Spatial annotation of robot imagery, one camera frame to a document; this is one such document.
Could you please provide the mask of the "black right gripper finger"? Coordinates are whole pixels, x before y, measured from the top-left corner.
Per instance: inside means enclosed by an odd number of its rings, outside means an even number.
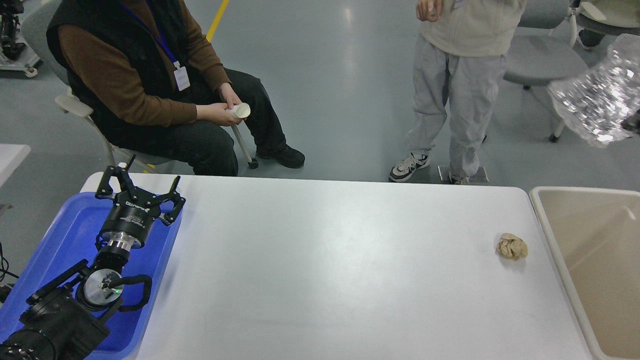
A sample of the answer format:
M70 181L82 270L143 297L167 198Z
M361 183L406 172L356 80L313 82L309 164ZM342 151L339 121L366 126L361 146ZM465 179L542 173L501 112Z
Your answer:
M640 111L636 111L633 115L621 122L622 129L634 135L640 134Z

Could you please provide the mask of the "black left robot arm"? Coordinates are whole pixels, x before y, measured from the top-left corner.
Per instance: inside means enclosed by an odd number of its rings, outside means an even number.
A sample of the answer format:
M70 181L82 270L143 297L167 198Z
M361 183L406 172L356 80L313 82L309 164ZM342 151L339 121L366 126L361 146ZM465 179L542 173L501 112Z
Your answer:
M108 166L59 210L1 310L3 360L121 360L140 342L185 198Z

